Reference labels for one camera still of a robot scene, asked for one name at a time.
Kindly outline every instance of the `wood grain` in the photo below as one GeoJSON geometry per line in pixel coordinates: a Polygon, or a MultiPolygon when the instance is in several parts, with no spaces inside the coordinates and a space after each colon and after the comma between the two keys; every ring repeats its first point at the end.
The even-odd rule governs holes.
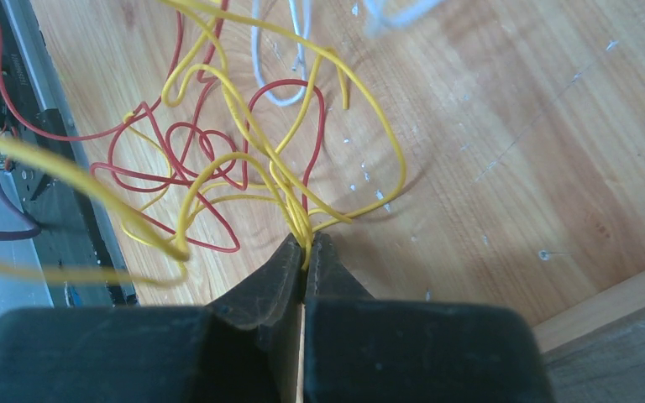
{"type": "Polygon", "coordinates": [[[546,353],[645,308],[645,271],[604,290],[535,328],[546,353]]]}
{"type": "Polygon", "coordinates": [[[545,354],[558,402],[645,401],[645,310],[545,354]]]}
{"type": "MultiPolygon", "coordinates": [[[[143,99],[154,101],[174,43],[173,12],[151,0],[32,3],[81,133],[112,127],[143,99]]],[[[267,19],[290,26],[286,2],[269,4],[267,19]]],[[[645,270],[645,0],[448,0],[379,39],[364,36],[366,13],[354,16],[352,5],[315,2],[312,39],[335,46],[378,97],[409,163],[406,192],[390,212],[328,230],[375,296],[422,299],[429,290],[435,301],[511,306],[537,324],[645,270]]],[[[248,13],[249,2],[231,9],[248,13]]],[[[188,24],[188,43],[195,33],[188,24]]],[[[249,28],[227,23],[223,43],[233,80],[250,97],[249,28]]],[[[262,44],[269,79],[295,76],[294,44],[273,34],[262,44]]],[[[320,79],[332,109],[311,188],[349,211],[389,191],[398,168],[359,92],[344,112],[334,69],[323,67],[320,79]]],[[[189,118],[195,95],[160,109],[160,125],[189,118]]],[[[239,138],[225,111],[217,91],[202,125],[239,138]]],[[[269,103],[256,112],[273,139],[295,114],[269,103]]],[[[284,154],[297,170],[311,153],[315,123],[306,121],[302,133],[284,154]]],[[[90,159],[104,160],[107,144],[86,144],[90,159]]],[[[165,173],[141,141],[123,142],[116,159],[165,173]]],[[[154,215],[173,223],[180,198],[173,191],[154,215]]],[[[272,206],[236,201],[222,211],[243,250],[196,249],[191,280],[174,290],[141,285],[142,303],[208,302],[285,236],[272,206]]],[[[230,245],[210,217],[191,233],[230,245]]],[[[118,239],[132,271],[176,272],[153,249],[121,232],[118,239]]]]}

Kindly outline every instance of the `red wire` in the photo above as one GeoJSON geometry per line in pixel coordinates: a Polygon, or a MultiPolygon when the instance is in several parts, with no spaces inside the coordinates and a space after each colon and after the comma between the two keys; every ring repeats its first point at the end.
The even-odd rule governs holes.
{"type": "MultiPolygon", "coordinates": [[[[253,112],[255,103],[268,91],[271,91],[279,86],[307,86],[307,81],[297,80],[294,78],[284,79],[273,81],[263,87],[261,87],[249,101],[249,110],[253,112]]],[[[316,86],[313,86],[313,91],[317,95],[317,103],[320,107],[320,112],[317,117],[317,138],[315,140],[315,148],[312,151],[312,157],[310,162],[307,164],[305,169],[305,174],[302,177],[302,184],[307,187],[307,183],[310,180],[310,173],[312,172],[312,167],[317,162],[317,157],[320,154],[320,148],[323,145],[323,137],[325,135],[325,99],[323,98],[323,93],[320,92],[320,89],[316,86]]],[[[249,122],[246,122],[246,129],[249,129],[249,122]]],[[[302,195],[302,206],[307,212],[307,196],[302,195]]]]}
{"type": "MultiPolygon", "coordinates": [[[[222,0],[221,3],[221,9],[222,10],[227,10],[228,9],[228,0],[222,0]]],[[[172,73],[172,71],[176,68],[176,65],[179,63],[179,57],[181,54],[181,47],[182,47],[182,42],[183,42],[183,36],[184,36],[184,28],[183,28],[183,17],[181,13],[177,12],[176,13],[177,17],[177,36],[176,36],[176,44],[175,44],[175,51],[172,56],[172,60],[170,63],[170,69],[169,72],[167,73],[167,77],[169,77],[172,73]]],[[[218,37],[220,37],[221,31],[223,29],[223,19],[222,18],[217,18],[216,20],[216,25],[214,27],[214,34],[218,37]]],[[[203,63],[204,64],[210,64],[211,60],[215,54],[216,48],[213,46],[213,44],[209,44],[207,48],[207,53],[204,56],[203,63]]],[[[191,147],[191,142],[194,139],[194,136],[198,135],[198,143],[199,147],[204,153],[204,155],[211,161],[216,159],[216,155],[214,154],[214,149],[212,146],[212,143],[209,139],[210,135],[215,135],[218,136],[222,139],[224,139],[228,145],[231,148],[232,152],[235,152],[237,150],[235,142],[227,135],[224,133],[221,133],[217,130],[213,129],[208,129],[208,130],[202,130],[200,129],[198,125],[198,119],[201,114],[201,110],[203,108],[204,102],[206,101],[206,98],[208,96],[208,93],[212,89],[212,86],[216,83],[217,79],[216,77],[204,77],[204,71],[199,71],[197,74],[197,80],[201,83],[205,83],[206,85],[202,89],[202,92],[200,94],[199,100],[197,102],[197,105],[194,110],[193,118],[191,123],[188,122],[178,122],[172,124],[166,132],[166,135],[163,137],[162,133],[158,127],[158,124],[156,122],[156,119],[154,117],[154,111],[155,109],[161,104],[161,97],[158,97],[156,101],[152,104],[150,107],[146,102],[141,102],[133,111],[133,116],[126,122],[126,123],[120,123],[118,126],[111,128],[105,132],[101,133],[95,133],[95,134],[90,134],[87,136],[80,136],[80,137],[67,137],[67,136],[60,136],[52,133],[47,133],[39,128],[36,128],[34,125],[29,123],[28,121],[25,120],[23,116],[21,116],[18,111],[16,110],[16,107],[13,105],[13,102],[11,101],[8,92],[6,91],[5,84],[3,82],[3,76],[1,74],[1,71],[3,69],[3,33],[1,30],[1,24],[0,24],[0,92],[3,97],[4,102],[6,103],[8,110],[11,112],[14,117],[21,122],[26,128],[32,130],[34,133],[41,135],[43,137],[46,137],[48,139],[55,139],[55,140],[61,140],[61,141],[84,141],[84,140],[89,140],[89,139],[100,139],[102,137],[108,136],[109,134],[115,134],[114,137],[111,139],[110,145],[108,147],[108,152],[107,152],[107,163],[104,162],[96,162],[91,165],[91,173],[95,175],[95,172],[98,169],[104,169],[104,170],[109,170],[113,179],[115,182],[118,184],[118,186],[121,186],[123,189],[128,190],[128,191],[136,191],[140,193],[152,193],[152,192],[157,192],[157,191],[162,191],[164,190],[167,186],[171,185],[177,185],[177,186],[187,186],[190,187],[193,184],[192,180],[187,179],[187,175],[191,177],[196,177],[199,174],[196,173],[193,170],[189,170],[188,168],[185,167],[184,162],[186,160],[187,154],[189,152],[189,148],[191,147]],[[114,156],[114,150],[117,145],[117,142],[119,141],[120,137],[124,133],[124,131],[130,127],[133,123],[136,123],[144,118],[148,118],[150,124],[152,125],[152,128],[155,132],[155,136],[157,137],[161,148],[164,150],[166,158],[169,160],[172,168],[174,169],[175,173],[171,177],[165,177],[165,176],[160,176],[160,175],[151,175],[151,174],[145,174],[143,172],[138,172],[138,171],[133,171],[133,170],[127,170],[122,167],[118,167],[114,165],[113,163],[113,156],[114,156]],[[178,128],[189,128],[189,134],[186,139],[186,144],[184,146],[184,149],[181,152],[181,157],[176,158],[175,153],[171,147],[171,135],[174,133],[174,131],[178,128]],[[120,179],[118,175],[125,175],[128,177],[132,177],[135,179],[140,179],[144,181],[153,181],[153,182],[159,182],[160,185],[152,188],[142,188],[142,187],[137,187],[137,186],[131,186],[128,185],[120,179]]],[[[279,80],[279,81],[274,81],[271,82],[270,84],[264,86],[263,88],[260,88],[256,94],[251,98],[251,101],[249,102],[249,109],[253,111],[253,107],[255,103],[260,99],[260,97],[266,93],[267,91],[271,91],[278,86],[307,86],[307,81],[303,80],[295,80],[295,79],[288,79],[288,80],[279,80]]],[[[312,172],[312,168],[315,165],[317,161],[317,157],[319,156],[320,148],[322,146],[322,141],[323,141],[323,135],[324,135],[324,125],[325,125],[325,108],[324,108],[324,100],[323,100],[323,95],[320,92],[320,90],[315,86],[313,87],[313,90],[315,91],[320,107],[320,112],[319,112],[319,117],[318,117],[318,129],[317,129],[317,139],[315,143],[315,148],[313,149],[312,152],[312,157],[310,159],[310,162],[308,163],[308,166],[305,170],[305,173],[303,175],[303,184],[307,186],[307,183],[310,178],[310,174],[312,172]]],[[[249,151],[249,143],[248,141],[244,140],[244,151],[245,153],[248,153],[249,151]]],[[[232,180],[228,174],[233,170],[234,166],[236,164],[236,160],[230,161],[225,167],[218,167],[214,173],[207,179],[217,179],[217,178],[223,178],[226,182],[228,182],[231,186],[240,189],[241,191],[244,191],[247,189],[248,184],[249,184],[249,178],[248,178],[248,164],[246,161],[242,161],[242,180],[241,180],[241,185],[239,185],[236,181],[232,180]]],[[[206,206],[206,208],[211,211],[211,213],[214,215],[214,217],[223,225],[223,227],[226,229],[228,235],[231,237],[234,246],[232,248],[223,248],[219,247],[217,245],[213,245],[210,243],[204,243],[202,241],[198,241],[189,237],[186,237],[187,242],[195,244],[197,246],[201,246],[203,248],[209,248],[212,250],[217,250],[219,252],[225,252],[225,253],[233,253],[236,252],[240,249],[240,242],[238,240],[238,237],[234,233],[233,229],[231,228],[230,224],[228,221],[219,213],[219,211],[208,201],[206,197],[204,197],[201,194],[197,193],[197,197],[199,201],[206,206]]],[[[302,197],[302,204],[304,208],[307,211],[307,197],[303,195],[302,197]]],[[[162,229],[163,231],[169,233],[169,234],[174,234],[176,233],[172,228],[167,227],[165,224],[155,220],[154,218],[150,217],[149,215],[141,212],[140,213],[142,218],[147,220],[148,222],[151,222],[154,224],[156,227],[162,229]]]]}
{"type": "MultiPolygon", "coordinates": [[[[174,70],[176,67],[176,64],[179,62],[179,54],[181,52],[181,43],[182,43],[182,38],[184,35],[184,29],[183,29],[183,21],[182,21],[182,16],[179,12],[176,13],[176,25],[177,25],[177,41],[175,45],[175,56],[172,58],[172,62],[170,64],[170,72],[167,76],[171,74],[171,72],[174,70]]],[[[1,92],[1,97],[3,98],[3,101],[6,103],[6,107],[8,110],[11,112],[11,114],[23,124],[27,129],[33,131],[34,133],[46,137],[47,139],[53,139],[53,140],[59,140],[59,141],[85,141],[85,140],[92,140],[92,139],[100,139],[102,137],[106,137],[112,133],[117,132],[119,129],[125,126],[126,123],[120,123],[118,126],[111,128],[109,130],[106,130],[101,133],[95,133],[95,134],[89,134],[87,136],[78,136],[78,137],[68,137],[68,136],[60,136],[58,134],[52,134],[48,133],[44,130],[41,130],[40,128],[35,127],[33,124],[28,122],[20,113],[18,113],[18,110],[16,109],[16,106],[13,104],[11,97],[8,95],[8,91],[6,90],[6,85],[3,82],[3,75],[2,75],[2,70],[3,70],[3,32],[1,30],[1,21],[0,21],[0,92],[1,92]]],[[[152,104],[152,109],[156,109],[161,103],[161,97],[157,98],[154,104],[152,104]]],[[[144,118],[144,114],[138,115],[140,109],[137,108],[134,110],[134,116],[130,118],[129,123],[135,123],[144,118]]]]}

